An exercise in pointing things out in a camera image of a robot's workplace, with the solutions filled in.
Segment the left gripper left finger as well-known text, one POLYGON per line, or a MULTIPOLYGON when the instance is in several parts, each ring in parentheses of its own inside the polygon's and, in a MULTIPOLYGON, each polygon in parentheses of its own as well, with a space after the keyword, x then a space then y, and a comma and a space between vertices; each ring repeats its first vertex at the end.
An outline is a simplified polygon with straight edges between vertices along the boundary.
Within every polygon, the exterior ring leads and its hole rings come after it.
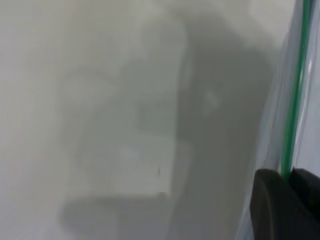
POLYGON ((320 231, 292 231, 290 200, 293 190, 286 180, 270 169, 255 172, 250 200, 250 217, 256 240, 318 240, 320 231))

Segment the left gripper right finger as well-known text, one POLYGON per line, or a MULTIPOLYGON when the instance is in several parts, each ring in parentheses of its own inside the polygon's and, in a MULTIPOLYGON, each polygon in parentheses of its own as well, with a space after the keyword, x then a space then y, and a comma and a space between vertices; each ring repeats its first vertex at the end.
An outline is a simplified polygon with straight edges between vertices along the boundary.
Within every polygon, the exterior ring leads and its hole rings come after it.
POLYGON ((290 227, 294 232, 320 230, 320 178, 313 173, 294 168, 289 177, 293 190, 289 201, 290 227))

